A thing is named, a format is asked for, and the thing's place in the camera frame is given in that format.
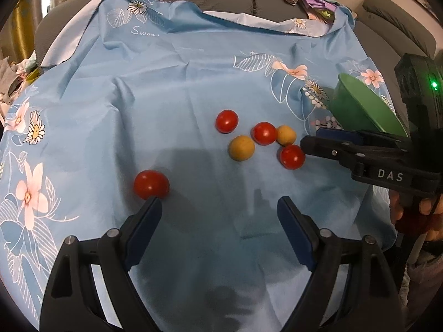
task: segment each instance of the human hand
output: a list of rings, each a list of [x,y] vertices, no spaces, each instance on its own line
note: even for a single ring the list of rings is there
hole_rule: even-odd
[[[419,209],[422,215],[429,215],[435,200],[424,198],[420,201]],[[389,190],[389,209],[391,210],[391,222],[395,224],[403,217],[403,206],[400,204],[400,194],[397,191]],[[435,216],[431,222],[431,229],[428,231],[426,241],[443,240],[443,195],[434,212]]]

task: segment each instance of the screw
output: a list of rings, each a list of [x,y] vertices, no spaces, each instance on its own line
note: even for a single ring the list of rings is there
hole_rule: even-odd
[[[119,234],[119,230],[117,229],[117,228],[111,228],[107,233],[106,233],[106,235],[108,236],[108,237],[117,237],[118,236],[118,234]]]
[[[68,236],[65,238],[65,243],[67,245],[73,244],[77,238],[75,236]]]
[[[370,235],[365,236],[365,242],[369,245],[373,245],[376,243],[375,238]]]
[[[331,232],[331,230],[328,230],[327,228],[322,228],[320,230],[320,236],[325,237],[325,238],[329,238],[332,236],[332,232]]]

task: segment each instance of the pink flower print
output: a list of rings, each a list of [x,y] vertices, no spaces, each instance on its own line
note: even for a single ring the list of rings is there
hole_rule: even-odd
[[[14,118],[12,118],[11,120],[6,120],[5,121],[5,131],[17,131],[19,133],[23,133],[23,131],[25,131],[26,128],[26,123],[25,123],[25,114],[26,111],[29,108],[29,102],[28,102],[28,98],[26,98],[23,103],[20,105],[20,107],[17,109],[16,115]]]
[[[296,68],[287,68],[287,66],[281,62],[281,61],[274,61],[272,64],[272,68],[275,70],[284,70],[289,75],[295,77],[296,79],[302,79],[304,80],[307,76],[307,66],[306,65],[300,65]]]
[[[380,71],[376,70],[375,72],[370,70],[369,68],[366,70],[366,72],[360,73],[365,78],[365,84],[367,85],[374,85],[375,88],[380,87],[380,82],[384,82],[385,80],[382,77],[382,74]]]
[[[34,228],[34,210],[38,212],[48,212],[48,200],[40,192],[42,188],[43,163],[39,163],[31,173],[29,164],[25,161],[26,182],[21,180],[17,184],[16,197],[22,200],[22,207],[25,209],[25,226],[28,230]]]

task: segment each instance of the sofa armrest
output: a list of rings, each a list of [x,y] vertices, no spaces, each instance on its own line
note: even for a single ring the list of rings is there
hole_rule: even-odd
[[[417,53],[421,51],[434,58],[435,38],[400,6],[391,0],[364,0],[362,8],[357,13],[359,20],[382,36],[400,56],[405,53],[422,55]]]

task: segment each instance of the gray sofa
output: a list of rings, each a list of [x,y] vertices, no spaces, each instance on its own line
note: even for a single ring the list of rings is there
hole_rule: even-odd
[[[43,60],[52,41],[65,24],[90,0],[68,0],[56,6],[43,19],[35,34],[37,61]],[[283,0],[189,0],[203,11],[247,13],[280,22],[306,19],[300,6]],[[354,32],[366,54],[372,58],[386,81],[397,115],[407,121],[394,67],[404,53],[434,57],[436,41],[418,21],[390,0],[365,0],[357,11]]]

